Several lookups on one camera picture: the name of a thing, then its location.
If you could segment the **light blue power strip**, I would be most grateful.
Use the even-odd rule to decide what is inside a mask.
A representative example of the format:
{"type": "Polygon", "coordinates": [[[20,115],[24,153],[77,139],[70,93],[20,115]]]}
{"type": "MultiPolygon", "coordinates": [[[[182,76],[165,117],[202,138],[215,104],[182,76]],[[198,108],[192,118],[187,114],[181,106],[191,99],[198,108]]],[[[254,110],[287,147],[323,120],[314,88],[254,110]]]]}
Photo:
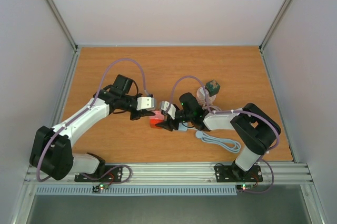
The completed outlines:
{"type": "Polygon", "coordinates": [[[188,127],[186,127],[183,123],[179,123],[178,131],[186,132],[188,127]]]}

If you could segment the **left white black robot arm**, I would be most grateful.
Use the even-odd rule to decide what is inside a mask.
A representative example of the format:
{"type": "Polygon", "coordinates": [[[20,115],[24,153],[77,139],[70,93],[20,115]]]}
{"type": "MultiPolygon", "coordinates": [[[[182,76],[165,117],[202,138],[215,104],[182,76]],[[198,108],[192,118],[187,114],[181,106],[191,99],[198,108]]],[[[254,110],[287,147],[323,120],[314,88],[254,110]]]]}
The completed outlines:
{"type": "Polygon", "coordinates": [[[37,130],[29,163],[36,168],[39,182],[43,181],[41,172],[55,180],[61,180],[69,173],[81,174],[94,181],[105,177],[107,170],[103,158],[93,153],[75,154],[72,148],[85,132],[111,114],[128,112],[131,120],[155,114],[153,95],[129,95],[134,83],[128,77],[118,75],[113,84],[100,89],[70,118],[51,128],[42,126],[37,130]]]}

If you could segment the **red cube plug adapter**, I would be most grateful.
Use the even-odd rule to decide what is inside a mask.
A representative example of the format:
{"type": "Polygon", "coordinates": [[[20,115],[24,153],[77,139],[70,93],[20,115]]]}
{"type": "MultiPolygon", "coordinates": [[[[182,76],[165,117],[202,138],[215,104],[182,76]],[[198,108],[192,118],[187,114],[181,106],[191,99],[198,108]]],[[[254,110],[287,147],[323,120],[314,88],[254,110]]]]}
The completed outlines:
{"type": "Polygon", "coordinates": [[[164,119],[150,118],[150,127],[155,129],[162,129],[161,126],[157,125],[160,125],[162,122],[164,122],[164,119]]]}

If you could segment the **pink cube plug adapter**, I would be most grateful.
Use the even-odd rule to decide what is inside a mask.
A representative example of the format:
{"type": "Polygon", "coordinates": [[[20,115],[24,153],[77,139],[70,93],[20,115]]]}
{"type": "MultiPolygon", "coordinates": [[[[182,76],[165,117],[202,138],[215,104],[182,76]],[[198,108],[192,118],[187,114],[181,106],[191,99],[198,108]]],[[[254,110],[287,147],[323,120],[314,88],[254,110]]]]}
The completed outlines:
{"type": "Polygon", "coordinates": [[[150,116],[150,124],[158,124],[165,120],[165,115],[162,114],[160,110],[154,110],[154,115],[150,116]]]}

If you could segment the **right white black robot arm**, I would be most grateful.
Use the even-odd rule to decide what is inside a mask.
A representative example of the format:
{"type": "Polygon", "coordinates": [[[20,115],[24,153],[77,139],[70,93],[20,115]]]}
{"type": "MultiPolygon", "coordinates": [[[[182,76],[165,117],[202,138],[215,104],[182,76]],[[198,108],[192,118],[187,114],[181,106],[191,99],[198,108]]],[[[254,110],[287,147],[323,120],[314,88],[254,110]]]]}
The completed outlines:
{"type": "Polygon", "coordinates": [[[230,167],[235,181],[246,179],[255,162],[280,140],[280,126],[253,103],[237,110],[208,111],[191,93],[183,94],[180,103],[182,109],[168,101],[161,102],[160,112],[166,118],[156,127],[173,131],[178,130],[179,124],[191,123],[199,131],[236,131],[245,146],[230,167]]]}

